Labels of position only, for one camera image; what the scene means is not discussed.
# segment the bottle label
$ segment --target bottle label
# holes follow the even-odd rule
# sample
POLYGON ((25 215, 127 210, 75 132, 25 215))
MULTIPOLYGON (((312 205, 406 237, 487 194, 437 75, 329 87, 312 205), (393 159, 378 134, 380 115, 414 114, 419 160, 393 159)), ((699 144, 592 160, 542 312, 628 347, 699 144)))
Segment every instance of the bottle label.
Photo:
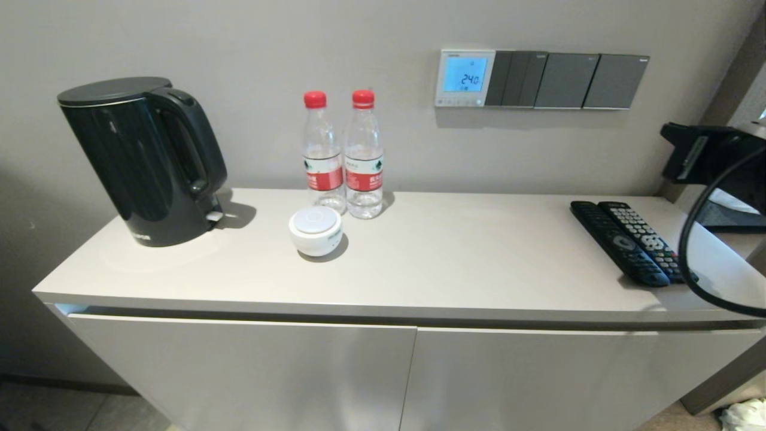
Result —
POLYGON ((373 160, 345 158, 345 183, 350 189, 370 192, 383 185, 383 156, 373 160))
POLYGON ((324 192, 343 185, 343 166, 340 154, 328 159, 303 157, 303 165, 306 167, 306 181, 310 189, 324 192))

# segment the white round container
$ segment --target white round container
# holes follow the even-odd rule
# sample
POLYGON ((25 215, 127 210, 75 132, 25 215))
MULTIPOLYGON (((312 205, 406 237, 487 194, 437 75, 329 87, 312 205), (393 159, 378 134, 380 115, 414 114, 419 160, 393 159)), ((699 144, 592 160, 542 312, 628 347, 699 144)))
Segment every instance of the white round container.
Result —
POLYGON ((343 237, 340 214, 327 206, 301 209, 290 217, 288 226, 293 244, 308 256, 328 255, 343 237))

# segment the plastic bottle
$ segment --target plastic bottle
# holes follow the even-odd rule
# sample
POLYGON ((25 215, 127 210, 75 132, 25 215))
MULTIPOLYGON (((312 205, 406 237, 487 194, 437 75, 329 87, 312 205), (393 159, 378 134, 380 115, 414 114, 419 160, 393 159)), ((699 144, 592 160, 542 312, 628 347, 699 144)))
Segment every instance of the plastic bottle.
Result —
POLYGON ((383 147, 378 141, 375 94, 357 90, 354 112, 344 135, 346 202, 358 219, 372 219, 383 209, 383 147))
POLYGON ((303 132, 303 165, 311 205, 328 206, 343 214, 343 161, 332 124, 327 120, 327 96, 322 91, 309 91, 303 95, 303 102, 309 111, 303 132))

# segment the kettle handle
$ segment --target kettle handle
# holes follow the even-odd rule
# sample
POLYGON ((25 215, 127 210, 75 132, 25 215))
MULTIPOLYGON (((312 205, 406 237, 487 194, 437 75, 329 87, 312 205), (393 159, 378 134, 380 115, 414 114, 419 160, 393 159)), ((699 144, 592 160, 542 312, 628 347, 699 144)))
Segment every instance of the kettle handle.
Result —
POLYGON ((197 154, 204 170, 201 179, 191 184, 191 192, 196 196, 209 196, 220 189, 226 181, 226 165, 202 106, 189 93, 175 88, 157 88, 146 93, 146 98, 155 108, 173 113, 191 137, 191 145, 188 142, 186 145, 197 154))

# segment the white lid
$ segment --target white lid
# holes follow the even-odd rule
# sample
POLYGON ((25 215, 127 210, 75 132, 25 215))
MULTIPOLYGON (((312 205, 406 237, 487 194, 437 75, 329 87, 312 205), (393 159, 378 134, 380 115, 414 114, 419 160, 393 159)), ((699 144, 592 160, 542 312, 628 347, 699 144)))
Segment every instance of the white lid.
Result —
POLYGON ((316 234, 329 231, 338 221, 337 212, 326 206, 312 206, 295 213, 293 225, 299 232, 316 234))

